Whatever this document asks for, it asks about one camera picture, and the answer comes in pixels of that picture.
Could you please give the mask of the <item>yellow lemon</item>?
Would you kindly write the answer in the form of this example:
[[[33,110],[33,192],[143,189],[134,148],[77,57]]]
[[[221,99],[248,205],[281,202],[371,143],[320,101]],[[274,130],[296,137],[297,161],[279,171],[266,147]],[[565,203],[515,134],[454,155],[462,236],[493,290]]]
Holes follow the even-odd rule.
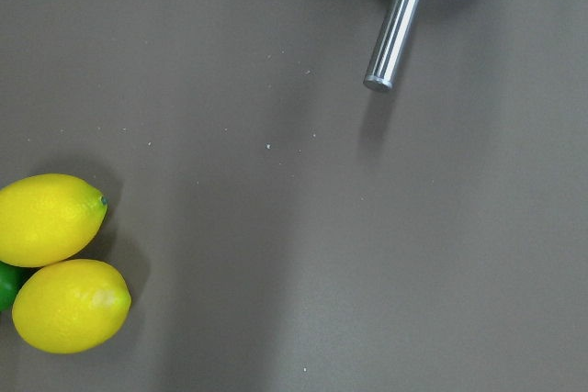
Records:
[[[12,307],[18,335],[47,353],[92,349],[113,337],[128,317],[131,295],[108,263],[75,259],[38,270]]]
[[[68,174],[39,174],[1,189],[1,261],[41,267],[80,252],[107,214],[103,193]]]

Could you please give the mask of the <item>green lime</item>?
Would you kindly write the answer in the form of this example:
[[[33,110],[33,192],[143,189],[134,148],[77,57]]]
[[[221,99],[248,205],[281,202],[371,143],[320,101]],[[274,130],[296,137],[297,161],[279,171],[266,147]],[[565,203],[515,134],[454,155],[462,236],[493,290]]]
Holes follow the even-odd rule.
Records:
[[[0,310],[12,307],[20,288],[29,275],[27,268],[0,263]]]

